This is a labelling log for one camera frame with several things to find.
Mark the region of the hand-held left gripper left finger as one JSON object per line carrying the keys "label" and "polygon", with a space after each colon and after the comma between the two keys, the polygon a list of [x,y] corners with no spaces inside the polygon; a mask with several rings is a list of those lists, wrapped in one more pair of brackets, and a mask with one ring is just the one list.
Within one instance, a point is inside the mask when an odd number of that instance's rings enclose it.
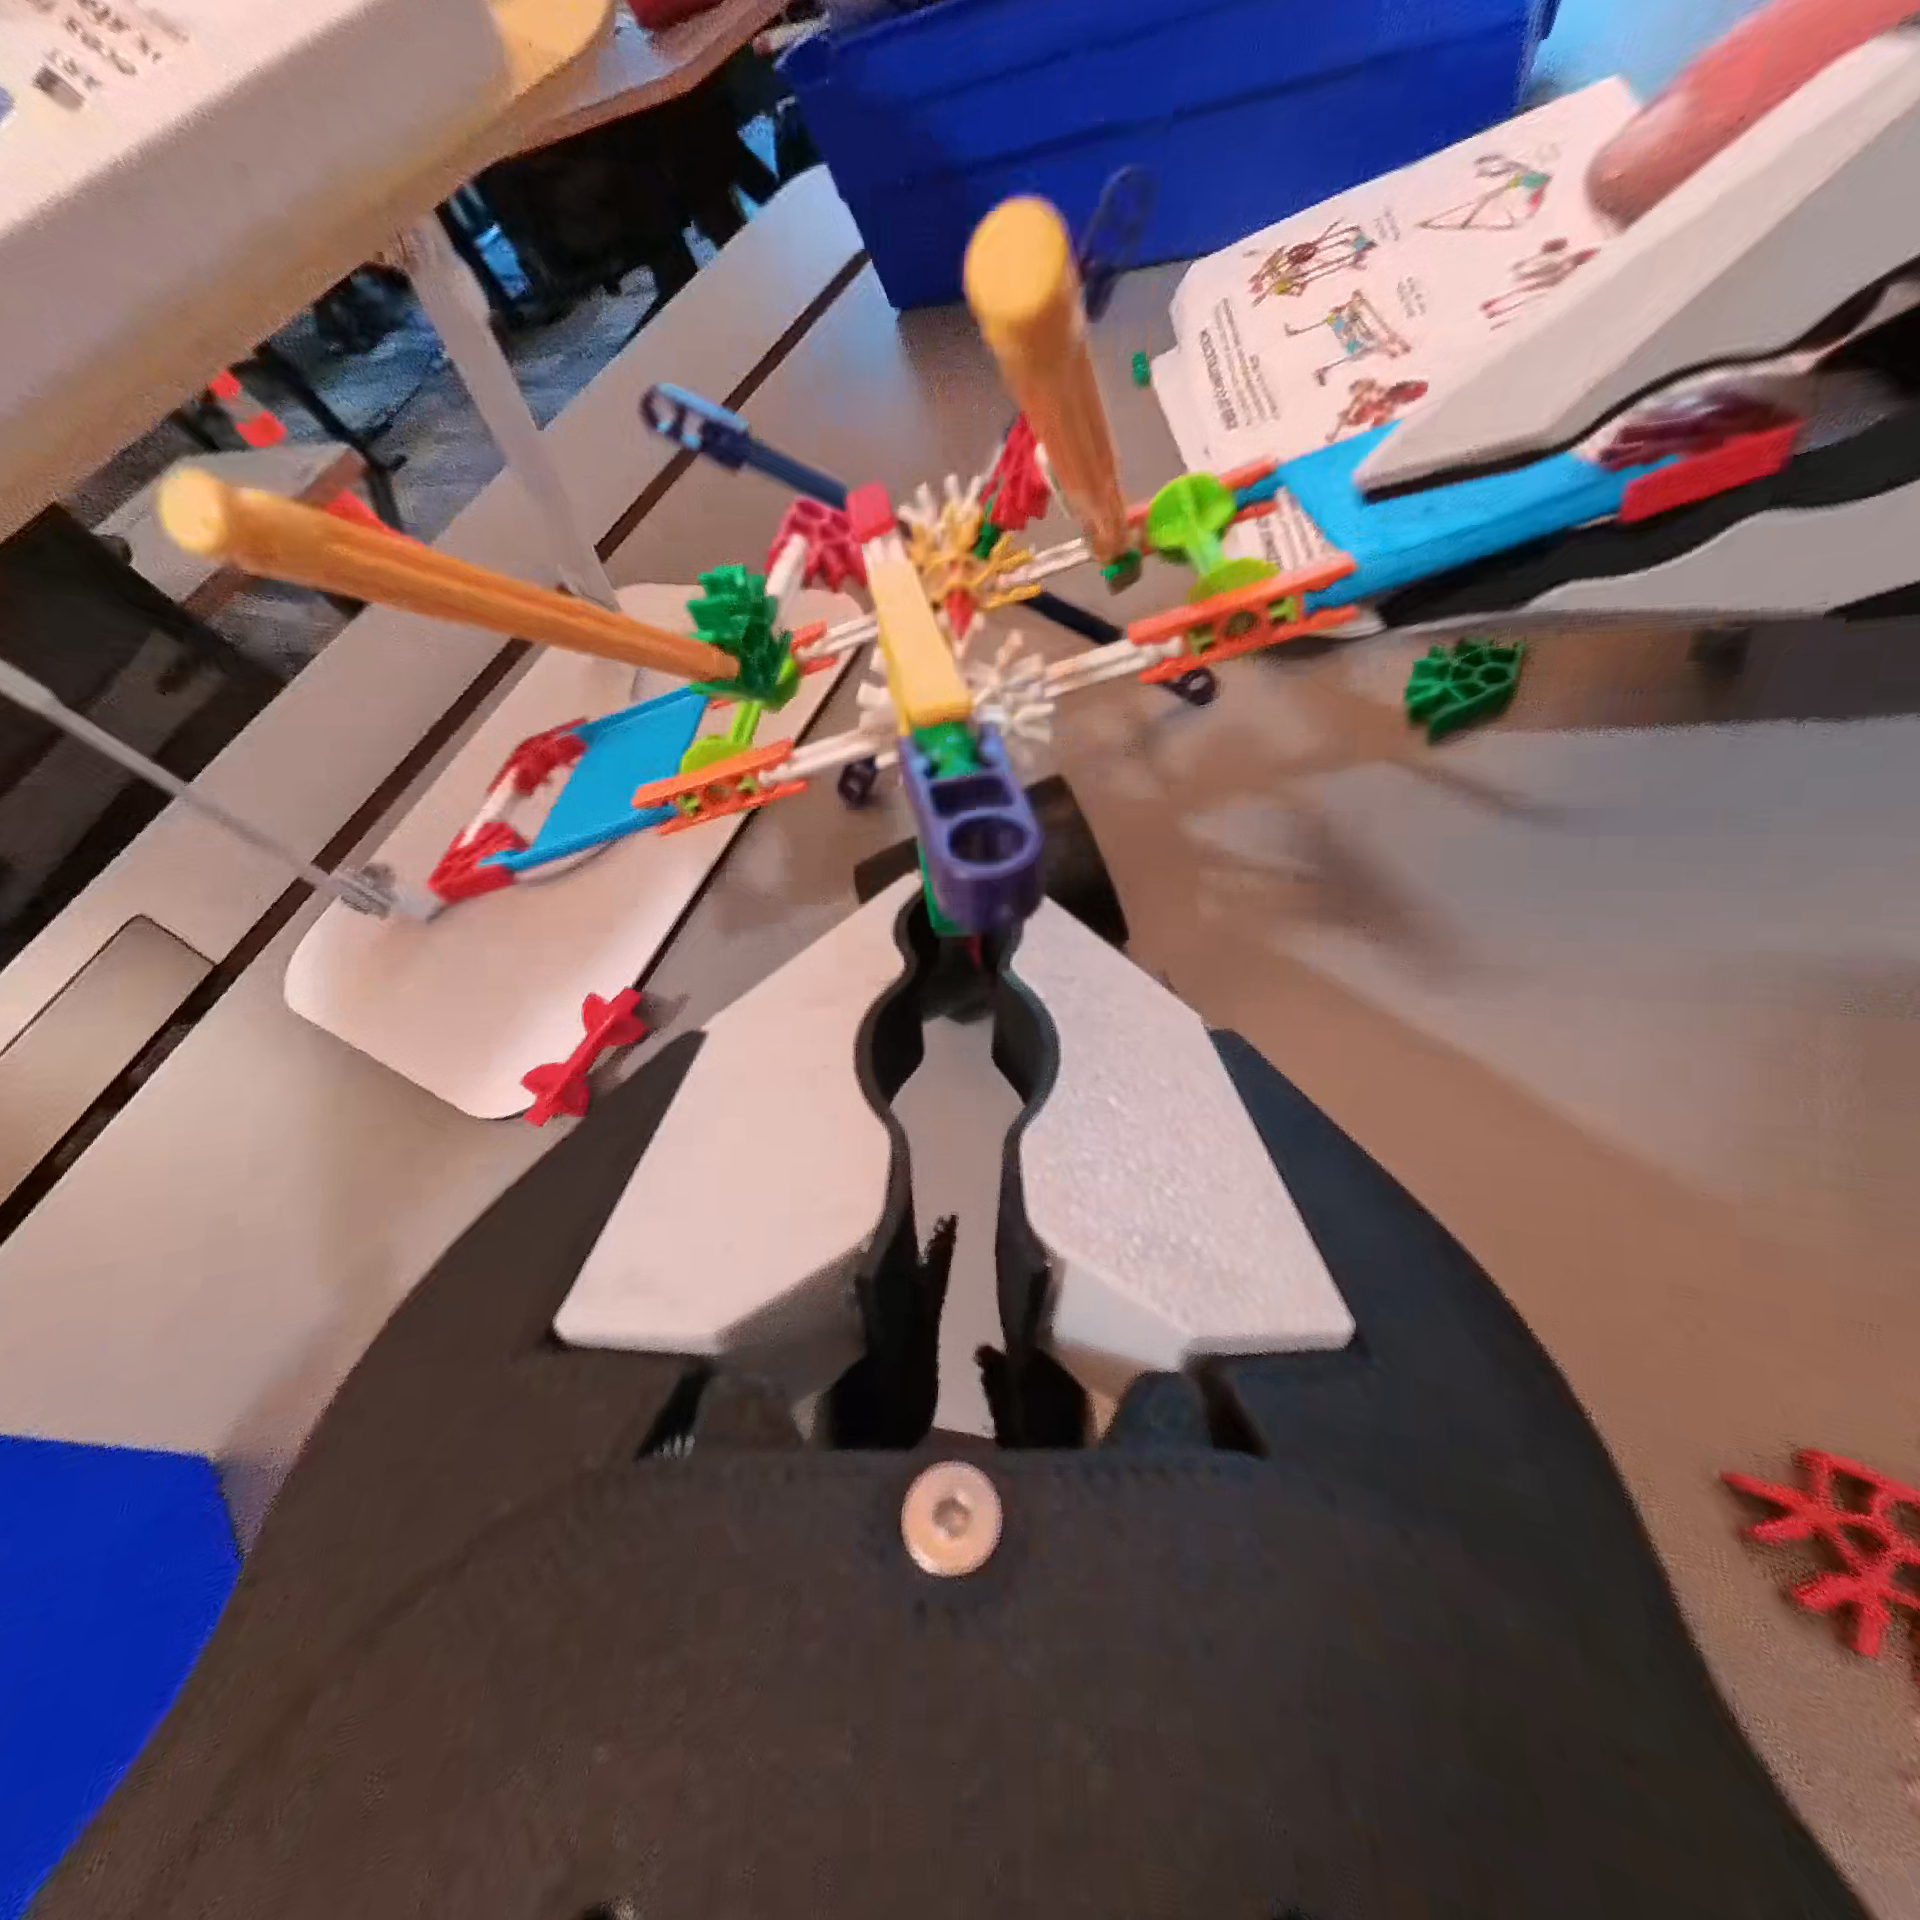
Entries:
{"label": "hand-held left gripper left finger", "polygon": [[895,1100],[922,1064],[922,914],[887,885],[715,1014],[554,1317],[670,1361],[642,1444],[709,1387],[818,1398],[829,1444],[922,1438],[922,1244]]}

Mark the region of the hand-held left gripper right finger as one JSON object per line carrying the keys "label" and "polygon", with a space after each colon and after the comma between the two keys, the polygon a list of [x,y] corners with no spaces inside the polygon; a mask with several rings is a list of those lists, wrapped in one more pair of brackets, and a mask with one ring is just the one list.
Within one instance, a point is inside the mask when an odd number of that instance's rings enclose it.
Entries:
{"label": "hand-held left gripper right finger", "polygon": [[1218,1361],[1355,1340],[1305,1214],[1205,1025],[1055,904],[997,974],[1002,1443],[1078,1443],[1093,1401]]}

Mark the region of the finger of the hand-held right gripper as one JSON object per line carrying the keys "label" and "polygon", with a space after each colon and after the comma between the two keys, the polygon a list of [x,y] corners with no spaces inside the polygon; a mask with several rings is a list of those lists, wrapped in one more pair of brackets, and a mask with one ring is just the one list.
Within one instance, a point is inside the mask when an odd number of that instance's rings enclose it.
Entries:
{"label": "finger of the hand-held right gripper", "polygon": [[1387,595],[1387,629],[1506,614],[1822,617],[1915,588],[1917,416],[1687,507],[1598,521]]}
{"label": "finger of the hand-held right gripper", "polygon": [[1917,40],[1811,76],[1537,305],[1478,370],[1369,453],[1367,497],[1582,441],[1678,378],[1798,344],[1915,261]]}

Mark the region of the colourful toy construction model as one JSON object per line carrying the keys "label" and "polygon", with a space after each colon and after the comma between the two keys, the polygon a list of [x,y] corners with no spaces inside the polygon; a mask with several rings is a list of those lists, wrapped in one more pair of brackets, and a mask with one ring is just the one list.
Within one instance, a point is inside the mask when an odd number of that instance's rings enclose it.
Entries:
{"label": "colourful toy construction model", "polygon": [[997,936],[1038,908],[1045,850],[1013,748],[1045,741],[1069,692],[1192,684],[1467,563],[1771,478],[1803,435],[1777,393],[1694,378],[1571,451],[1369,499],[1352,469],[1384,427],[1360,433],[1352,405],[1312,454],[1181,470],[1127,507],[1087,353],[1102,282],[1041,198],[1007,198],[974,228],[965,299],[1017,414],[984,474],[914,504],[840,486],[689,390],[647,390],[658,437],[793,497],[765,570],[701,576],[687,633],[206,469],[170,474],[159,528],[193,558],[673,681],[518,744],[419,890],[362,869],[331,875],[335,899],[431,921],[614,842],[893,765],[934,929]]}

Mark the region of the person's right hand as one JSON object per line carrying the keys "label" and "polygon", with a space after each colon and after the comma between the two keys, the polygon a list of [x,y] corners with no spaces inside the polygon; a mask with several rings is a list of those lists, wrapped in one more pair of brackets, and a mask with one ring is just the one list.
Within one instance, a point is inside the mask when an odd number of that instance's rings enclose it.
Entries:
{"label": "person's right hand", "polygon": [[1661,86],[1591,161],[1586,196],[1624,228],[1741,133],[1915,3],[1766,3]]}

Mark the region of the red toy connector piece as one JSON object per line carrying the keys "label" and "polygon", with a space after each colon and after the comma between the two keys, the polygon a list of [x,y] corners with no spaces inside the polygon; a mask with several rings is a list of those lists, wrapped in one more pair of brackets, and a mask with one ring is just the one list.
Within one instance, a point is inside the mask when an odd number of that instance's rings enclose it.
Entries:
{"label": "red toy connector piece", "polygon": [[1719,1484],[1754,1509],[1743,1529],[1753,1545],[1811,1549],[1815,1571],[1789,1600],[1832,1622],[1856,1657],[1878,1660],[1898,1627],[1915,1637],[1915,1484],[1819,1448],[1794,1451],[1789,1478],[1721,1472]]}
{"label": "red toy connector piece", "polygon": [[528,1094],[521,1118],[534,1129],[553,1121],[585,1118],[592,1107],[592,1080],[602,1058],[631,1049],[649,1036],[637,988],[610,996],[589,992],[581,1002],[577,1018],[581,1034],[569,1053],[528,1069],[518,1082]]}

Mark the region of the green toy connector piece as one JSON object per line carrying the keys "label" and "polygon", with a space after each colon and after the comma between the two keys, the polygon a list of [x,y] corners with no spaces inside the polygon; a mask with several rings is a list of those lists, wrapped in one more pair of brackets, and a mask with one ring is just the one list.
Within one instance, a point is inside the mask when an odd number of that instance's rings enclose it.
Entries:
{"label": "green toy connector piece", "polygon": [[1430,745],[1502,717],[1514,702],[1528,644],[1470,636],[1432,644],[1408,673],[1402,714]]}

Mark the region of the white tilted reading stand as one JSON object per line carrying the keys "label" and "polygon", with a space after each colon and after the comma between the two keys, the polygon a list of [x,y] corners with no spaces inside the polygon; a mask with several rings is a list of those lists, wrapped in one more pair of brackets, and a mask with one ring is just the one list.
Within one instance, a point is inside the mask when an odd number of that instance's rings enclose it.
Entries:
{"label": "white tilted reading stand", "polygon": [[[478,320],[455,320],[443,292],[443,238],[431,206],[560,118],[607,36],[613,4],[158,4],[179,14],[192,46],[152,91],[107,128],[47,114],[2,136],[5,538],[56,504],[119,449],[198,390],[240,350],[289,318],[350,267],[397,244],[419,262],[427,310],[451,324],[462,355],[499,360]],[[818,265],[765,248],[797,242],[775,212],[822,212]],[[771,350],[785,320],[750,318],[755,294],[807,307],[842,270],[856,278],[855,228],[825,177],[768,206],[704,277],[594,379],[448,528],[463,563],[547,588],[586,560],[586,521],[610,528],[670,459],[637,418],[658,379],[719,401]],[[295,681],[287,705],[237,741],[263,780],[246,819],[269,803],[314,797],[322,750],[341,780],[377,776],[478,667],[483,638],[443,620],[362,613]],[[403,890],[482,805],[479,750],[586,710],[626,690],[614,662],[530,654],[534,690],[483,722],[377,850]],[[523,1113],[521,1076],[569,1053],[585,994],[617,992],[617,963],[645,974],[670,921],[693,901],[744,819],[642,853],[637,838],[577,872],[451,905],[429,921],[322,910],[285,976],[289,1011],[482,1121]]]}

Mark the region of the folded instruction booklet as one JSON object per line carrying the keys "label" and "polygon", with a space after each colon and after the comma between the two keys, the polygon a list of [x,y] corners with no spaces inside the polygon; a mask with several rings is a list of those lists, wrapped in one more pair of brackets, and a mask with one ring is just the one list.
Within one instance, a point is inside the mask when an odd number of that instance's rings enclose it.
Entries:
{"label": "folded instruction booklet", "polygon": [[1192,604],[1238,605],[1167,654],[1209,662],[1314,617],[1331,633],[1457,625],[1472,570],[1614,530],[1663,485],[1674,433],[1647,420],[1393,497],[1358,483],[1598,265],[1579,177],[1630,109],[1621,82],[1586,86],[1189,270],[1151,384],[1185,470],[1209,483],[1163,486],[1146,532],[1192,565]]}

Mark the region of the printed instruction sheet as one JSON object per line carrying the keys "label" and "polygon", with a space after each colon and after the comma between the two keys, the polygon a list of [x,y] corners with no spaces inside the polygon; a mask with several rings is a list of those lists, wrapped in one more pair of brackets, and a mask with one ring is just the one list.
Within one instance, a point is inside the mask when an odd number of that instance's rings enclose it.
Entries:
{"label": "printed instruction sheet", "polygon": [[107,128],[192,46],[189,22],[137,3],[5,3],[2,125]]}

